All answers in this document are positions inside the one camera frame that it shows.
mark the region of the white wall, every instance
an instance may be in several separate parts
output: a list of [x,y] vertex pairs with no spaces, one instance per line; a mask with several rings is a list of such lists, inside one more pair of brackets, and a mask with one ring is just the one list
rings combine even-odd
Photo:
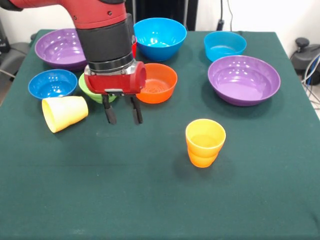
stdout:
[[[320,0],[229,0],[233,31],[276,32],[286,53],[296,50],[295,39],[320,44]],[[224,30],[230,30],[227,0],[223,0]],[[217,28],[220,0],[199,0],[196,30]]]
[[0,8],[0,18],[10,43],[30,42],[30,36],[40,29],[74,28],[68,12],[58,5],[29,8],[21,12]]
[[[224,30],[229,30],[231,16],[227,0],[223,2]],[[229,2],[233,12],[234,31],[276,32],[288,55],[296,49],[297,37],[306,37],[311,43],[320,43],[320,0],[229,0]],[[215,30],[220,18],[220,0],[199,0],[197,16],[196,30]],[[73,27],[71,18],[61,6],[25,9],[22,12],[0,8],[0,17],[11,43],[28,42],[30,35],[40,29]]]

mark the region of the blue bowl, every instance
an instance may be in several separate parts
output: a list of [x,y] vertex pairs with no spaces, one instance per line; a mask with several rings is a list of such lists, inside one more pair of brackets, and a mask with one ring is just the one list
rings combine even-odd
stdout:
[[181,23],[162,17],[137,22],[134,25],[134,33],[142,54],[157,62],[171,58],[187,36],[187,30]]
[[215,31],[204,38],[205,54],[212,62],[226,56],[241,55],[246,47],[247,41],[230,31]]
[[29,82],[29,93],[35,98],[64,97],[71,95],[78,84],[78,78],[72,72],[54,69],[39,73]]

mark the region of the green bowl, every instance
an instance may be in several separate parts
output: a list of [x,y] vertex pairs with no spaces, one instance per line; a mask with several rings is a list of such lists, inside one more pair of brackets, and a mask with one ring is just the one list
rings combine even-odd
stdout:
[[[102,96],[101,94],[95,94],[90,91],[87,87],[85,82],[85,74],[83,73],[79,78],[79,87],[81,90],[87,94],[92,100],[96,101],[98,104],[102,104]],[[109,96],[109,103],[113,102],[117,97],[116,96]]]

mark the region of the plastic bowl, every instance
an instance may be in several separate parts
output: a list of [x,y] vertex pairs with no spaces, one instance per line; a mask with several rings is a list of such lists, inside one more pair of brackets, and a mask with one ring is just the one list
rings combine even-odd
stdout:
[[72,72],[53,69],[41,72],[32,78],[28,90],[32,96],[39,100],[64,97],[75,91],[77,83],[78,79]]
[[253,106],[271,98],[281,79],[268,63],[251,56],[226,56],[213,62],[208,77],[215,92],[236,106]]
[[187,36],[186,28],[169,18],[148,18],[134,25],[139,50],[152,61],[171,58]]
[[[101,94],[96,94],[90,91],[86,85],[85,74],[83,73],[79,78],[79,87],[81,90],[87,94],[92,100],[96,101],[98,104],[102,104],[102,96]],[[109,103],[113,102],[117,97],[109,96]]]
[[147,104],[160,104],[167,101],[174,93],[178,81],[175,70],[160,63],[147,63],[145,70],[145,86],[136,97]]
[[35,44],[36,55],[55,69],[80,71],[87,65],[74,28],[51,31]]
[[230,31],[215,31],[204,38],[205,54],[212,62],[226,56],[241,55],[246,47],[247,41]]

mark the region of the yellow cup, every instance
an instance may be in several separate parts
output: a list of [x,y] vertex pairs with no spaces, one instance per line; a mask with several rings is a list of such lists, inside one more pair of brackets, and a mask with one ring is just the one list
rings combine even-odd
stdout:
[[42,100],[42,111],[49,129],[57,133],[88,116],[82,96],[49,97]]
[[216,121],[197,119],[185,129],[190,161],[198,168],[209,167],[217,158],[226,140],[225,129]]

